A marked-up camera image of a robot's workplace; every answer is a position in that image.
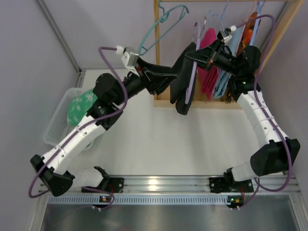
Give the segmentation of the black trousers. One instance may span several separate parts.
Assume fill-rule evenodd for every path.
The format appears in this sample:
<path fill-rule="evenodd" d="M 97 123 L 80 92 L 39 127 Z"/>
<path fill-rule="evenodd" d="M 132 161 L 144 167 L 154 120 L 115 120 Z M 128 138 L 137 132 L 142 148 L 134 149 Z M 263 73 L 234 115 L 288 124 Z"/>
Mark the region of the black trousers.
<path fill-rule="evenodd" d="M 191 42 L 184 51 L 180 54 L 179 58 L 176 60 L 175 64 L 172 66 L 172 70 L 176 72 L 178 77 L 170 84 L 170 103 L 176 104 L 176 111 L 181 115 L 187 115 L 189 108 L 193 101 L 193 91 L 195 90 L 194 81 L 191 96 L 188 104 L 185 103 L 186 99 L 186 90 L 189 86 L 192 69 L 193 69 L 193 61 L 187 59 L 185 54 L 189 51 L 194 51 L 196 48 L 196 44 Z"/>

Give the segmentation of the lilac hanger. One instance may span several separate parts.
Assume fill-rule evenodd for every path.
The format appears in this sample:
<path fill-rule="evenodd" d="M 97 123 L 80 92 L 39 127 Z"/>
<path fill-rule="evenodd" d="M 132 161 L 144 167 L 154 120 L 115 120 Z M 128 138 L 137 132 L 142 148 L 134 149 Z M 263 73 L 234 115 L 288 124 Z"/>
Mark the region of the lilac hanger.
<path fill-rule="evenodd" d="M 196 44 L 196 50 L 200 49 L 201 34 L 202 34 L 202 32 L 205 28 L 206 22 L 207 22 L 207 16 L 205 16 L 202 21 L 195 22 L 195 24 L 194 24 L 195 30 L 194 30 L 192 40 Z M 193 89 L 193 83 L 195 81 L 196 71 L 197 71 L 197 63 L 193 62 L 193 67 L 192 67 L 189 85 L 186 89 L 186 96 L 185 96 L 185 104 L 186 105 L 189 103 L 191 95 L 192 95 L 192 89 Z"/>

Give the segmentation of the green trousers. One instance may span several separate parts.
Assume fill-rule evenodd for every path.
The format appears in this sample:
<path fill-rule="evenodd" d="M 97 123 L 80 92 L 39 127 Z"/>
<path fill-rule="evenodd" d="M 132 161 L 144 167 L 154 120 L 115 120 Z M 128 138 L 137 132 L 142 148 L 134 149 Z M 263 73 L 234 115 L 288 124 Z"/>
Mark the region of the green trousers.
<path fill-rule="evenodd" d="M 77 126 L 96 100 L 97 96 L 93 93 L 92 89 L 74 97 L 67 108 L 68 125 Z"/>

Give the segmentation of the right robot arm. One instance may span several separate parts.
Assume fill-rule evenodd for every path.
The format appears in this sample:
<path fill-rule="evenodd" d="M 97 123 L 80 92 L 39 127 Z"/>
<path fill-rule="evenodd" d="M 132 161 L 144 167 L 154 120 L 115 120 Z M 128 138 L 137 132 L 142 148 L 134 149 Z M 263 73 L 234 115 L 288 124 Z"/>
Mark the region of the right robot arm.
<path fill-rule="evenodd" d="M 289 180 L 300 143 L 282 131 L 264 101 L 255 77 L 260 65 L 260 50 L 247 46 L 235 57 L 229 47 L 217 39 L 205 48 L 187 52 L 185 56 L 203 70 L 217 67 L 231 74 L 228 82 L 231 97 L 243 109 L 257 136 L 259 150 L 246 163 L 231 167 L 224 173 L 229 188 L 233 189 L 252 178 L 284 171 L 288 172 Z"/>

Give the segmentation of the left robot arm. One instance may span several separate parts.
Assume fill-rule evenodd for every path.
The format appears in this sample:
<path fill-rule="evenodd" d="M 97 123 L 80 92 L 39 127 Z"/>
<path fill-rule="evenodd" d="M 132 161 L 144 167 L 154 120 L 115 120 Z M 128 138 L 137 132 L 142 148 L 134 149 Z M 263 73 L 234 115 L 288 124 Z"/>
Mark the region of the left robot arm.
<path fill-rule="evenodd" d="M 79 124 L 52 150 L 31 158 L 38 177 L 53 196 L 61 196 L 72 188 L 104 190 L 110 179 L 104 169 L 92 167 L 73 173 L 68 170 L 69 165 L 116 123 L 123 113 L 120 105 L 143 90 L 158 95 L 178 77 L 171 67 L 150 64 L 141 58 L 137 59 L 134 69 L 121 82 L 109 73 L 101 74 L 93 88 L 97 100 Z"/>

